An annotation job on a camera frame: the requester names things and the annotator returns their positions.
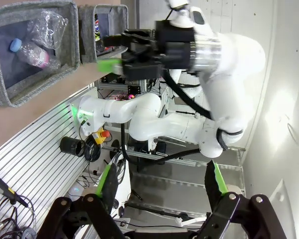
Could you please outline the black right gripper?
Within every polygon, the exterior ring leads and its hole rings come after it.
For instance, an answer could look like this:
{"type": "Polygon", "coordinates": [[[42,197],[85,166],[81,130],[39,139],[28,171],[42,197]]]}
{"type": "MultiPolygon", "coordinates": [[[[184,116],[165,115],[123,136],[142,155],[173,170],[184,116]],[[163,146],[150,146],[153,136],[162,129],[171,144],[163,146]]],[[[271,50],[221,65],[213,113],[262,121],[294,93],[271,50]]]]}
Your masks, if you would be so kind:
{"type": "Polygon", "coordinates": [[[136,45],[158,49],[160,61],[147,54],[135,55],[124,52],[120,57],[99,58],[97,69],[103,73],[114,73],[127,80],[146,80],[161,77],[163,66],[167,69],[189,70],[193,64],[191,47],[194,46],[194,29],[180,28],[170,21],[157,21],[154,29],[126,29],[121,34],[104,36],[103,45],[124,46],[135,51],[136,45]]]}

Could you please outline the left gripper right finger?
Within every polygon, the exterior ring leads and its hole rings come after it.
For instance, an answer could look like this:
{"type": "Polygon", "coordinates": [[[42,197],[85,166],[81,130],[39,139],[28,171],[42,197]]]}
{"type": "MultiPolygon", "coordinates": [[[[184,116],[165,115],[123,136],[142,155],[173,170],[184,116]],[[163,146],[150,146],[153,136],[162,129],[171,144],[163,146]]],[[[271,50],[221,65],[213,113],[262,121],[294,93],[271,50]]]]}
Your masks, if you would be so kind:
{"type": "Polygon", "coordinates": [[[249,239],[286,238],[269,198],[258,194],[248,199],[229,191],[213,160],[207,163],[204,183],[212,212],[199,230],[200,239],[223,238],[231,223],[240,224],[249,239]]]}

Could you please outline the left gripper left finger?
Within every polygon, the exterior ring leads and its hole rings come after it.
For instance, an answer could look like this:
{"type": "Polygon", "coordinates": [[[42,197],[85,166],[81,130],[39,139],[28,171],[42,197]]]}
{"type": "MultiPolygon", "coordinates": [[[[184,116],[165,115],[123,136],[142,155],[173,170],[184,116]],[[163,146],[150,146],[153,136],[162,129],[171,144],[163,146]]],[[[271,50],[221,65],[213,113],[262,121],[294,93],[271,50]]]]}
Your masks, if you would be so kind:
{"type": "Polygon", "coordinates": [[[108,165],[94,193],[76,201],[59,197],[53,202],[39,232],[38,239],[73,239],[81,226],[93,225],[101,239],[124,239],[111,217],[118,189],[116,165],[108,165]]]}

